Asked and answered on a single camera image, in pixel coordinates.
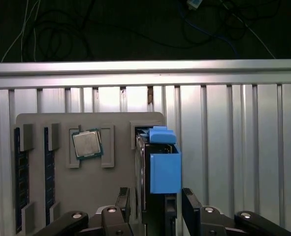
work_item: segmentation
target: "blue cable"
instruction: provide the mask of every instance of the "blue cable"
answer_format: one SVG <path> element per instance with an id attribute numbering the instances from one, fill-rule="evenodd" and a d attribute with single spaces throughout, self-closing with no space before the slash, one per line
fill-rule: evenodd
<path id="1" fill-rule="evenodd" d="M 223 36 L 221 36 L 221 35 L 213 35 L 213 34 L 211 34 L 210 32 L 205 31 L 204 29 L 201 29 L 201 28 L 199 28 L 198 26 L 196 26 L 194 23 L 192 23 L 191 21 L 189 21 L 188 19 L 186 19 L 186 17 L 185 17 L 184 14 L 182 13 L 180 7 L 181 7 L 181 6 L 180 6 L 180 3 L 178 3 L 178 4 L 177 4 L 177 8 L 178 8 L 179 14 L 180 14 L 181 18 L 183 18 L 184 21 L 185 21 L 188 25 L 190 25 L 192 28 L 194 28 L 194 29 L 200 31 L 201 33 L 204 33 L 204 34 L 206 34 L 206 35 L 208 35 L 208 36 L 215 37 L 215 38 L 218 38 L 218 39 L 224 41 L 225 43 L 227 43 L 227 44 L 228 44 L 228 45 L 233 49 L 233 51 L 234 51 L 236 57 L 237 57 L 237 58 L 240 58 L 240 56 L 239 56 L 239 54 L 238 54 L 236 48 L 235 48 L 234 45 L 232 44 L 232 42 L 230 42 L 227 38 L 225 38 L 225 37 L 223 37 Z"/>

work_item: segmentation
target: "black cable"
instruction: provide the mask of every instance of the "black cable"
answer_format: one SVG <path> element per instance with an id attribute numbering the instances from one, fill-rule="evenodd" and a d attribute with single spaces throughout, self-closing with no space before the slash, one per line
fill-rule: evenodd
<path id="1" fill-rule="evenodd" d="M 48 20 L 51 17 L 58 18 L 59 21 Z M 33 29 L 37 29 L 37 48 L 41 56 L 39 61 L 66 61 L 75 60 L 69 58 L 73 53 L 73 45 L 80 41 L 85 51 L 84 58 L 78 60 L 93 60 L 88 41 L 78 26 L 76 20 L 68 13 L 52 9 L 38 15 L 38 18 L 31 26 L 23 44 L 24 61 L 33 61 L 30 55 L 30 44 L 33 42 Z"/>
<path id="2" fill-rule="evenodd" d="M 90 15 L 91 15 L 91 12 L 92 12 L 92 9 L 94 7 L 95 2 L 96 2 L 96 0 L 91 0 L 90 5 L 87 8 L 85 17 L 83 19 L 82 27 L 81 27 L 82 30 L 85 29 L 86 23 L 90 18 Z"/>
<path id="3" fill-rule="evenodd" d="M 73 8 L 74 8 L 74 11 L 75 11 L 76 15 L 78 15 L 78 16 L 81 17 L 81 18 L 85 18 L 85 17 L 87 17 L 88 14 L 86 14 L 85 17 L 81 15 L 81 13 L 80 13 L 80 12 L 78 11 L 78 9 L 77 9 L 77 5 L 75 4 L 75 3 L 79 3 L 79 1 L 76 1 L 76 2 L 75 2 L 75 1 L 76 1 L 76 0 L 73 0 Z M 204 44 L 207 44 L 207 43 L 209 43 L 210 41 L 212 41 L 212 40 L 214 39 L 214 37 L 210 36 L 210 37 L 208 37 L 207 39 L 202 40 L 202 41 L 200 41 L 200 42 L 193 42 L 193 41 L 190 41 L 190 40 L 189 40 L 189 38 L 187 37 L 186 33 L 184 32 L 184 33 L 183 33 L 183 35 L 184 35 L 184 39 L 185 39 L 188 43 L 190 43 L 190 44 L 192 44 L 192 45 L 190 45 L 190 46 L 174 46 L 174 45 L 170 45 L 170 44 L 167 44 L 167 43 L 159 42 L 159 41 L 157 41 L 157 40 L 155 40 L 155 39 L 150 38 L 149 36 L 146 36 L 146 35 L 144 35 L 144 34 L 141 34 L 141 33 L 137 32 L 137 31 L 135 31 L 135 30 L 132 30 L 132 29 L 130 29 L 130 28 L 128 28 L 128 27 L 119 26 L 119 25 L 114 25 L 114 24 L 109 24 L 109 23 L 98 22 L 98 21 L 96 21 L 96 20 L 94 20 L 94 19 L 92 19 L 92 18 L 86 18 L 86 19 L 90 20 L 93 24 L 101 25 L 101 26 L 107 26 L 107 27 L 112 27 L 112 28 L 117 28 L 117 29 L 121 29 L 121 30 L 125 30 L 125 31 L 128 31 L 128 32 L 130 32 L 130 33 L 136 34 L 136 35 L 138 35 L 138 36 L 140 36 L 140 37 L 143 37 L 143 38 L 145 38 L 145 39 L 147 39 L 147 40 L 149 40 L 149 41 L 151 41 L 151 42 L 153 42 L 153 43 L 156 43 L 156 44 L 158 44 L 158 45 L 165 46 L 165 47 L 169 47 L 169 48 L 175 48 L 175 49 L 191 49 L 191 48 L 195 48 L 195 47 L 198 47 L 198 46 L 202 46 L 202 45 L 204 45 Z M 184 24 L 185 24 L 185 23 L 186 23 L 185 20 L 182 20 L 182 30 L 184 30 Z"/>
<path id="4" fill-rule="evenodd" d="M 259 7 L 277 3 L 277 8 L 272 15 L 259 15 Z M 221 22 L 224 22 L 226 28 L 226 34 L 229 35 L 232 40 L 240 40 L 244 37 L 249 27 L 255 24 L 258 20 L 273 18 L 277 15 L 281 5 L 281 0 L 271 0 L 265 3 L 260 3 L 257 5 L 247 4 L 244 6 L 238 6 L 233 0 L 224 0 L 218 7 L 218 15 Z M 253 16 L 247 16 L 246 13 L 252 13 Z"/>

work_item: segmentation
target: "dark background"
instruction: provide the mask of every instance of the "dark background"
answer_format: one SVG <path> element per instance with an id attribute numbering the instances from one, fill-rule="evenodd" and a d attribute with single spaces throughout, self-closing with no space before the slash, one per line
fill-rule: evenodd
<path id="1" fill-rule="evenodd" d="M 29 1 L 28 15 L 35 2 L 36 0 Z M 84 29 L 80 29 L 83 18 L 79 15 L 85 15 L 90 2 L 91 0 L 41 0 L 38 25 L 34 22 L 36 8 L 26 25 L 23 60 L 33 60 L 32 30 L 35 25 L 37 61 L 237 58 L 227 43 L 214 37 L 209 38 L 185 24 L 178 11 L 180 8 L 187 19 L 209 32 L 215 32 L 220 27 L 217 33 L 224 34 L 228 39 L 230 36 L 241 36 L 243 29 L 224 26 L 225 22 L 236 28 L 244 27 L 223 9 L 219 0 L 203 0 L 198 10 L 190 11 L 189 14 L 186 5 L 178 4 L 176 0 L 96 0 L 89 21 Z M 275 0 L 270 4 L 254 7 L 265 2 L 271 0 L 233 0 L 235 7 L 230 1 L 226 5 L 230 6 L 231 12 L 239 10 L 248 18 L 272 16 L 277 11 L 274 17 L 245 22 L 251 24 L 251 28 L 276 58 L 291 59 L 291 0 Z M 238 6 L 248 8 L 241 10 Z M 25 8 L 26 0 L 0 0 L 0 61 L 22 29 Z M 52 9 L 64 13 L 50 12 L 42 16 Z M 193 47 L 194 44 L 184 39 L 182 27 L 192 41 L 211 40 Z M 172 46 L 192 47 L 179 49 L 163 46 L 133 31 Z M 248 30 L 242 39 L 232 40 L 232 43 L 240 59 L 272 58 Z M 4 62 L 20 61 L 21 45 L 18 40 Z"/>

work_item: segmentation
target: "corrugated metal wall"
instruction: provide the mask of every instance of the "corrugated metal wall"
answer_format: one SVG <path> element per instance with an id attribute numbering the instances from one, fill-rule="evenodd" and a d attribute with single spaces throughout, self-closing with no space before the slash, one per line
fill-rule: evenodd
<path id="1" fill-rule="evenodd" d="M 13 233 L 9 137 L 18 114 L 146 111 L 163 113 L 177 134 L 183 186 L 203 204 L 230 216 L 255 211 L 291 230 L 291 84 L 154 86 L 153 95 L 44 88 L 0 90 L 0 236 Z"/>

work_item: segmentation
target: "circuit board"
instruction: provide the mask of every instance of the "circuit board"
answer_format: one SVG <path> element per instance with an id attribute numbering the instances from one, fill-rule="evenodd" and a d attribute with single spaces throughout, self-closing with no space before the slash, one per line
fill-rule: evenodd
<path id="1" fill-rule="evenodd" d="M 45 166 L 45 208 L 46 225 L 50 224 L 50 207 L 55 203 L 55 159 L 49 150 L 48 127 L 44 128 L 44 166 Z"/>
<path id="2" fill-rule="evenodd" d="M 29 163 L 26 151 L 20 150 L 20 129 L 14 129 L 15 218 L 16 233 L 22 230 L 22 209 L 29 203 Z"/>

